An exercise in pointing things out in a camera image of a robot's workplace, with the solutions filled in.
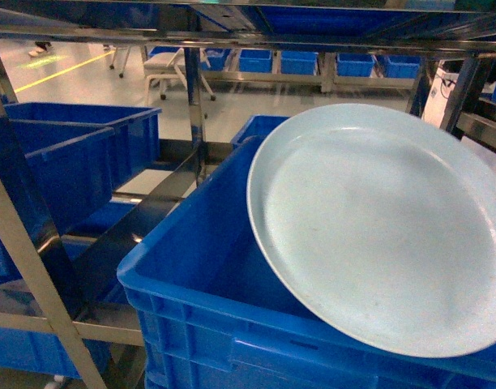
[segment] white plate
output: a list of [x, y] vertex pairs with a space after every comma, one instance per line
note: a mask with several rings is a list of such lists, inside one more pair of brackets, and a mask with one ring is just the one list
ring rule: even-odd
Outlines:
[[247, 200], [273, 271], [345, 334], [417, 357], [496, 342], [496, 176], [443, 131], [311, 109], [264, 141]]

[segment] white chair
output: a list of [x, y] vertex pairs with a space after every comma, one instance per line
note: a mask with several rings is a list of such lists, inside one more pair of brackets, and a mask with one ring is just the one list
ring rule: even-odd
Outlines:
[[[210, 62], [208, 61], [207, 55], [203, 49], [200, 50], [201, 61], [206, 63], [210, 67]], [[148, 59], [143, 63], [143, 72], [145, 74], [145, 87], [144, 87], [144, 100], [145, 105], [149, 105], [149, 88], [153, 80], [160, 81], [160, 98], [165, 100], [167, 96], [165, 92], [167, 91], [167, 81], [170, 79], [179, 80], [185, 89], [186, 77], [185, 77], [185, 54], [183, 49], [179, 49], [176, 53], [159, 53], [154, 55], [152, 58]], [[215, 101], [216, 95], [208, 85], [207, 80], [201, 75], [201, 82], [205, 89], [207, 89], [210, 95], [210, 100]]]

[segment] gray floor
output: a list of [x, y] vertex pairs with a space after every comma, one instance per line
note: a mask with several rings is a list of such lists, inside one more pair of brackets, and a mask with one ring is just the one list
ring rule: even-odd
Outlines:
[[[125, 77], [118, 78], [118, 71], [109, 69], [112, 55], [70, 70], [92, 58], [104, 54], [102, 45], [54, 43], [51, 54], [31, 59], [28, 51], [33, 43], [28, 41], [0, 41], [0, 54], [15, 89], [27, 87], [18, 93], [20, 101], [57, 101], [79, 104], [137, 105], [143, 104], [143, 68], [139, 49], [134, 48], [127, 64]], [[43, 64], [45, 58], [52, 63]], [[30, 85], [45, 77], [63, 72], [59, 76], [36, 85]], [[283, 85], [254, 85], [213, 83], [217, 101], [203, 99], [207, 140], [228, 142], [253, 114], [276, 114], [291, 116], [318, 105], [341, 102], [365, 102], [393, 109], [405, 110], [408, 93], [396, 90], [365, 90], [338, 88], [332, 94], [322, 95], [318, 88], [290, 87]], [[171, 88], [168, 100], [157, 98], [152, 90], [153, 106], [163, 109], [160, 116], [160, 137], [166, 139], [189, 139], [190, 123], [186, 103], [186, 91], [180, 86]], [[490, 164], [496, 159], [485, 153]], [[147, 172], [128, 184], [128, 191], [148, 191], [166, 173]], [[40, 389], [51, 379], [44, 374], [30, 374], [0, 368], [0, 388]], [[85, 387], [74, 381], [69, 388]]]

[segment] yellow floor line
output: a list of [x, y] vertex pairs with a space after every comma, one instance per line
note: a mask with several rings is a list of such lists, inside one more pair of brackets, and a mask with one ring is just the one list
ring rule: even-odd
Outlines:
[[107, 57], [108, 55], [113, 54], [113, 53], [114, 53], [114, 51], [109, 51], [108, 53], [104, 53], [104, 54], [98, 55], [96, 57], [90, 58], [87, 61], [81, 62], [75, 66], [69, 67], [68, 69], [65, 69], [64, 71], [58, 71], [57, 73], [53, 73], [52, 75], [49, 75], [48, 77], [44, 77], [43, 79], [38, 79], [37, 81], [34, 81], [33, 83], [25, 85], [24, 87], [17, 88], [15, 90], [15, 92], [19, 93], [19, 92], [24, 91], [25, 89], [35, 87], [36, 85], [39, 85], [40, 83], [44, 83], [44, 82], [48, 81], [49, 79], [54, 79], [55, 77], [58, 77], [59, 75], [65, 75], [66, 73], [68, 73], [70, 71], [74, 71], [75, 69], [78, 69], [84, 65], [87, 65], [88, 63], [98, 61], [99, 59]]

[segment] chair leg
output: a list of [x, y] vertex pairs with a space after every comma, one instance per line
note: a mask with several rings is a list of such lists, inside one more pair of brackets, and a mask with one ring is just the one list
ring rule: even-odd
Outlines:
[[165, 100], [167, 96], [165, 95], [165, 92], [167, 92], [167, 80], [166, 79], [160, 79], [160, 98], [162, 100]]
[[115, 61], [117, 60], [118, 47], [115, 47], [115, 51], [113, 53], [113, 59], [111, 60], [111, 65], [109, 65], [109, 69], [115, 68]]
[[204, 75], [201, 75], [201, 82], [203, 83], [205, 89], [207, 89], [207, 92], [210, 95], [210, 100], [216, 101], [216, 95], [212, 91], [212, 88], [210, 88], [210, 85], [208, 85], [207, 79], [205, 79]]
[[183, 74], [182, 70], [178, 66], [175, 66], [174, 71], [176, 72], [177, 77], [180, 79], [180, 81], [182, 81], [182, 84], [185, 87], [185, 90], [187, 90], [186, 77]]
[[120, 70], [120, 73], [118, 74], [118, 77], [120, 77], [121, 79], [124, 77], [124, 71], [126, 70], [126, 64], [127, 64], [127, 60], [129, 59], [130, 52], [131, 52], [131, 46], [127, 47], [126, 57], [124, 58], [124, 62], [122, 64], [122, 69]]
[[143, 100], [145, 105], [149, 106], [149, 88], [151, 87], [151, 82], [154, 79], [159, 79], [159, 75], [148, 75], [145, 78], [145, 83], [143, 84]]

